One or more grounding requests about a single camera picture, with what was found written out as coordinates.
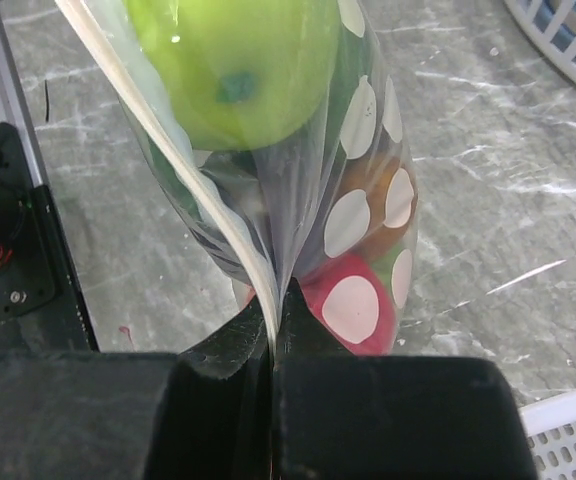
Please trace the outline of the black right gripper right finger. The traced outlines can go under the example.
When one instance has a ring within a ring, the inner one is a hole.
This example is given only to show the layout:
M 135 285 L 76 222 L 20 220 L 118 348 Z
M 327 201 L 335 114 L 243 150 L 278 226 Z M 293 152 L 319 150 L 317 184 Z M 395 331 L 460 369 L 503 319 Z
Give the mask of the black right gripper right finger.
M 276 479 L 534 479 L 512 389 L 492 362 L 355 356 L 284 297 L 273 371 Z

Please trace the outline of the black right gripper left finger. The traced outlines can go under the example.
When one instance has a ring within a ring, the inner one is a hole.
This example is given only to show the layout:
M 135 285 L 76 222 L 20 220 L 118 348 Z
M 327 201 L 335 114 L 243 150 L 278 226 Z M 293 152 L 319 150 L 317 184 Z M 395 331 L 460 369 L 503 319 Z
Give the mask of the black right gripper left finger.
M 267 479 L 269 373 L 257 300 L 180 354 L 0 352 L 0 479 Z

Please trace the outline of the dark purple fake plum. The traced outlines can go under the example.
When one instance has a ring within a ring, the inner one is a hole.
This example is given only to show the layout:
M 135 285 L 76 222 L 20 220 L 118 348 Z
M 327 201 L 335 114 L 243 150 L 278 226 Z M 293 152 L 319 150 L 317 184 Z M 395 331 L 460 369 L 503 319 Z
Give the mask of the dark purple fake plum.
M 320 197 L 321 162 L 296 148 L 214 152 L 202 172 L 240 214 L 277 280 L 294 275 Z

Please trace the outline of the clear polka dot zip bag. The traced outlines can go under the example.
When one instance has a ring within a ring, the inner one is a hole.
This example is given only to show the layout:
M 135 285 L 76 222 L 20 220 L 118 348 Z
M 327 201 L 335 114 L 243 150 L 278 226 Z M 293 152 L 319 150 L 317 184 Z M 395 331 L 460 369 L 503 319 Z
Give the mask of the clear polka dot zip bag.
M 391 71 L 357 1 L 62 1 L 192 235 L 260 304 L 290 290 L 358 355 L 395 343 L 419 193 Z

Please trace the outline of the green fake apple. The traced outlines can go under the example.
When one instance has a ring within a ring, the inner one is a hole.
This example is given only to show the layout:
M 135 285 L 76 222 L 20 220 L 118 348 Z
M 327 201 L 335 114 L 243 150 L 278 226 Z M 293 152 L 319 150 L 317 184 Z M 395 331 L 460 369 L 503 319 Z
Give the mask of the green fake apple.
M 329 90 L 335 1 L 127 1 L 140 47 L 197 150 L 251 150 L 301 128 Z

